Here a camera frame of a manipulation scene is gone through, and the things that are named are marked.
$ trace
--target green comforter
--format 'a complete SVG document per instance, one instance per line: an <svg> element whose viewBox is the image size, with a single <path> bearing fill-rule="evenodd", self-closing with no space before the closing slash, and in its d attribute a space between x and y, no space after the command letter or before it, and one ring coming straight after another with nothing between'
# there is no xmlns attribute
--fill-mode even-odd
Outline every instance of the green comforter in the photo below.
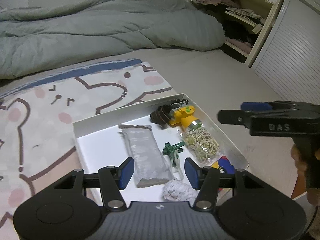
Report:
<svg viewBox="0 0 320 240"><path fill-rule="evenodd" d="M210 50L221 24L184 0L89 0L0 13L0 79L137 49Z"/></svg>

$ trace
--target cartoon blanket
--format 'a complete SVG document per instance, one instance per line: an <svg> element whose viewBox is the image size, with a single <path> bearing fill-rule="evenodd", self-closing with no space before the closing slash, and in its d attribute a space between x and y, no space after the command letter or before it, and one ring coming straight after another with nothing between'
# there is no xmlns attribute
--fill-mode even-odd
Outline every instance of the cartoon blanket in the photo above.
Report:
<svg viewBox="0 0 320 240"><path fill-rule="evenodd" d="M60 73L0 101L0 239L18 240L12 217L22 202L80 168L72 122L176 94L147 62L118 65Z"/></svg>

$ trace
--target blue pad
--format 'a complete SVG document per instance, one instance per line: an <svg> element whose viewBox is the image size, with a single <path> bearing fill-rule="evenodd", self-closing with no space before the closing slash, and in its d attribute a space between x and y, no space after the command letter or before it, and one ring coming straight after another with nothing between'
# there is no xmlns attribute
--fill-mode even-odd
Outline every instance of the blue pad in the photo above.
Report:
<svg viewBox="0 0 320 240"><path fill-rule="evenodd" d="M268 111L268 110L272 110L272 106L269 105L268 103L247 102L247 103L242 103L241 110L242 111L255 111L255 112Z"/></svg>
<svg viewBox="0 0 320 240"><path fill-rule="evenodd" d="M119 179L119 190L123 190L127 187L132 174L134 172L134 160L131 158L130 161L121 169L121 177Z"/></svg>
<svg viewBox="0 0 320 240"><path fill-rule="evenodd" d="M199 187L199 179L197 176L196 169L190 164L190 162L186 159L184 162L184 172L192 186L193 189Z"/></svg>

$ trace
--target black wire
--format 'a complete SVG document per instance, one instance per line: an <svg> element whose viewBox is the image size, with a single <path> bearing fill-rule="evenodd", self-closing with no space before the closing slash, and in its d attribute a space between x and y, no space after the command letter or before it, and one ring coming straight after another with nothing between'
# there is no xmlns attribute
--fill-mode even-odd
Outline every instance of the black wire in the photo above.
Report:
<svg viewBox="0 0 320 240"><path fill-rule="evenodd" d="M304 230L304 232L303 232L303 234L302 234L302 237L304 237L304 236L308 233L308 230L310 229L313 221L315 220L317 213L318 213L318 207L316 207L315 213L313 214L313 217L312 217L312 219L311 219L308 227L306 228L306 230Z"/></svg>

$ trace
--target green plastic clothespin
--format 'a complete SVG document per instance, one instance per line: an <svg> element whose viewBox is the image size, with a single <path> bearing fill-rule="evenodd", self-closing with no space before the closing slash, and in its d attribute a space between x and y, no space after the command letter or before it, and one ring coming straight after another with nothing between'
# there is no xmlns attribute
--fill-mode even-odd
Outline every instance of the green plastic clothespin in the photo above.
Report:
<svg viewBox="0 0 320 240"><path fill-rule="evenodd" d="M185 145L186 145L185 142L180 142L180 143L177 143L177 144L175 144L175 145L171 145L170 143L166 143L166 144L165 144L165 147L163 148L163 151L162 151L163 155L164 155L164 156L168 155L169 158L170 158L170 161L173 160L173 161L172 161L172 166L173 166L174 168L177 166L177 164L176 164L176 162L175 162L175 160L174 160L174 152L175 152L176 150L178 150L178 153L183 152L183 149L180 148L180 147L185 146Z"/></svg>

